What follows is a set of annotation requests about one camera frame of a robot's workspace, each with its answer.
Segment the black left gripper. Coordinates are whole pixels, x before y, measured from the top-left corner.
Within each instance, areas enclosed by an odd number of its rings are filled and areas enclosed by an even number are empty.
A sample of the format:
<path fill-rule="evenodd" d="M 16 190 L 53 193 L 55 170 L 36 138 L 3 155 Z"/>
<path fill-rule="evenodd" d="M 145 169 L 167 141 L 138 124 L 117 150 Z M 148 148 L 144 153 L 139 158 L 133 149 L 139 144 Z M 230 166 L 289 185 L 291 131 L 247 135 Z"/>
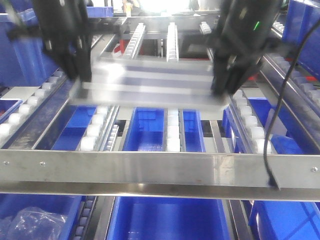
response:
<path fill-rule="evenodd" d="M 84 0 L 33 0 L 43 51 L 71 80 L 90 81 L 91 43 Z"/>

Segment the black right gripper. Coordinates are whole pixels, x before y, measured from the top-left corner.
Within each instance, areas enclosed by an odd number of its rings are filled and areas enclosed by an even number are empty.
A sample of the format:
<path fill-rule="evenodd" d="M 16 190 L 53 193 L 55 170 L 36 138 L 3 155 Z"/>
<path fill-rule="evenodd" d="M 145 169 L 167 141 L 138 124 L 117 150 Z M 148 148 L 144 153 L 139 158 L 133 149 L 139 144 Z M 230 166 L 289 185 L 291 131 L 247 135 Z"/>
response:
<path fill-rule="evenodd" d="M 278 0 L 224 0 L 211 37 L 214 95 L 233 95 L 257 73 L 272 48 L 270 31 L 280 11 Z"/>

